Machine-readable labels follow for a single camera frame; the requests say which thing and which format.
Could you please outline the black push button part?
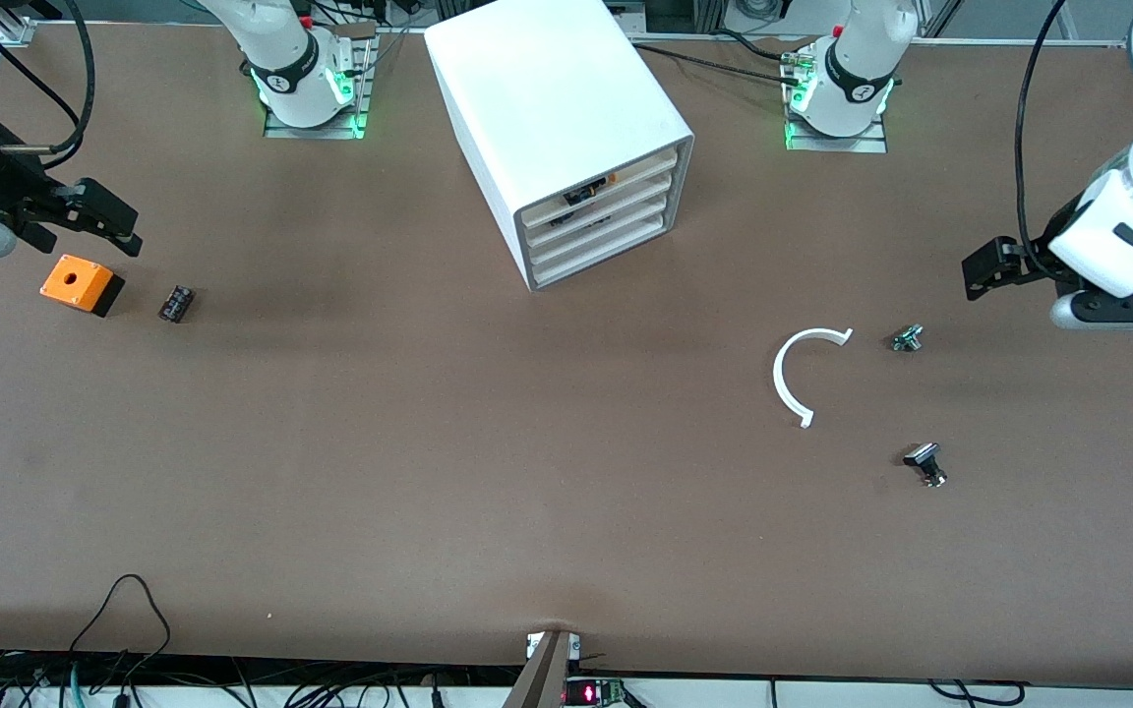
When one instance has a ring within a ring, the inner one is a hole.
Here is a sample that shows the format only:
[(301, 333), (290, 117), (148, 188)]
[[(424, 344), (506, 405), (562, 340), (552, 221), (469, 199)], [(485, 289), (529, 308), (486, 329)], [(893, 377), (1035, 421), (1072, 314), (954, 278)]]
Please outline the black push button part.
[(617, 173), (599, 176), (599, 178), (589, 181), (589, 184), (583, 184), (581, 187), (563, 193), (563, 199), (566, 202), (566, 205), (581, 205), (581, 203), (597, 197), (604, 188), (616, 184), (616, 181)]

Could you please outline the black metal push button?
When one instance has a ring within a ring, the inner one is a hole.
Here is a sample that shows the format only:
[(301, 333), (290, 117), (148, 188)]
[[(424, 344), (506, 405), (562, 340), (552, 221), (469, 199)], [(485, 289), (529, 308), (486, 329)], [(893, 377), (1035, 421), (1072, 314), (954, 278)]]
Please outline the black metal push button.
[(901, 458), (901, 462), (918, 470), (922, 476), (926, 487), (939, 488), (948, 479), (947, 472), (945, 472), (938, 463), (938, 453), (940, 452), (940, 444), (936, 442), (919, 444), (919, 446), (910, 449), (910, 451)]

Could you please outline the white curved plastic arc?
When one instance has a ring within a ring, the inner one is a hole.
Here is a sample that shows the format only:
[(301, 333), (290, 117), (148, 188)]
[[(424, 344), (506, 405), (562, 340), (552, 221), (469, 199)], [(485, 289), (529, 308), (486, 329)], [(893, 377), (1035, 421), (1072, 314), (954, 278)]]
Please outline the white curved plastic arc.
[(784, 377), (784, 364), (786, 364), (787, 355), (793, 349), (793, 346), (800, 344), (800, 342), (818, 340), (832, 342), (835, 346), (845, 346), (850, 341), (851, 336), (854, 335), (854, 329), (827, 329), (827, 327), (813, 327), (806, 329), (792, 334), (784, 340), (777, 353), (773, 357), (770, 376), (773, 382), (773, 389), (775, 394), (778, 395), (781, 403), (787, 409), (787, 412), (793, 413), (799, 420), (799, 426), (802, 430), (809, 429), (812, 426), (815, 412), (813, 409), (806, 407), (801, 401), (792, 394), (790, 386), (787, 385), (787, 379)]

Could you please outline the device with red display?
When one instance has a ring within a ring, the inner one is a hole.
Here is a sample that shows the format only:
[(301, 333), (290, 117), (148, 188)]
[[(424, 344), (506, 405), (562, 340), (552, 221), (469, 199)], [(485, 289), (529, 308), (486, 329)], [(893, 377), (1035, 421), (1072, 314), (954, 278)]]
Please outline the device with red display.
[(563, 708), (611, 708), (627, 703), (627, 689), (619, 679), (570, 679), (562, 691)]

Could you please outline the orange button enclosure box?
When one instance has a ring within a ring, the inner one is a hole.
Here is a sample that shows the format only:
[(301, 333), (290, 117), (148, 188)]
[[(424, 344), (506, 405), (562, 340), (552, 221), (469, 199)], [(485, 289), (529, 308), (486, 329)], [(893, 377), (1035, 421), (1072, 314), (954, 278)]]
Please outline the orange button enclosure box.
[(97, 262), (60, 256), (39, 288), (44, 299), (66, 308), (107, 318), (125, 287), (125, 278)]

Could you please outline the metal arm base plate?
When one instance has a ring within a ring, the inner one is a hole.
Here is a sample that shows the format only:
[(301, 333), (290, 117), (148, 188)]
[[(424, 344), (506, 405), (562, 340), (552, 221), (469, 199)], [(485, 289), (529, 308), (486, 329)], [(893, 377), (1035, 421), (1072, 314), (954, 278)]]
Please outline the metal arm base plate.
[(375, 68), (381, 58), (381, 37), (347, 37), (323, 27), (309, 29), (320, 41), (318, 62), (306, 76), (298, 92), (307, 99), (303, 117), (320, 117), (325, 108), (333, 112), (327, 120), (312, 126), (295, 126), (270, 109), (266, 95), (258, 93), (266, 113), (266, 138), (297, 140), (361, 140), (372, 106)]
[(787, 150), (857, 153), (887, 152), (884, 111), (893, 76), (875, 82), (846, 78), (842, 86), (830, 72), (830, 45), (823, 36), (799, 49), (796, 63), (782, 69), (795, 84), (783, 89), (784, 145)]

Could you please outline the aluminium table frame rail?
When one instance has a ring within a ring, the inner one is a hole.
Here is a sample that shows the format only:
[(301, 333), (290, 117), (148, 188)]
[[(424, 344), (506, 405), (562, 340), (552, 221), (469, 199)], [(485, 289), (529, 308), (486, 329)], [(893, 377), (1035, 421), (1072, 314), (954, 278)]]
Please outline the aluminium table frame rail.
[[(732, 37), (714, 34), (657, 34), (657, 32), (638, 32), (627, 36), (633, 43), (676, 43), (680, 41), (733, 41)], [(799, 36), (791, 34), (777, 35), (748, 35), (751, 43), (767, 46), (772, 43), (782, 45), (804, 45), (815, 39), (815, 35)], [(914, 37), (913, 46), (1030, 46), (1032, 39), (1004, 39), (1004, 37)], [(1043, 48), (1109, 48), (1124, 49), (1127, 40), (1121, 39), (1060, 39), (1048, 37), (1043, 41)]]

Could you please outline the grey metal bracket post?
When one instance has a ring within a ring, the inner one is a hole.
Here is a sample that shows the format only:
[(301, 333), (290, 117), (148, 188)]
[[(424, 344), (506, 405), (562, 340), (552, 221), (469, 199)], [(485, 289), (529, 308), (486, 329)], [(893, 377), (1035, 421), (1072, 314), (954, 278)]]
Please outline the grey metal bracket post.
[(527, 662), (501, 708), (562, 708), (566, 679), (578, 667), (581, 640), (566, 630), (529, 633)]

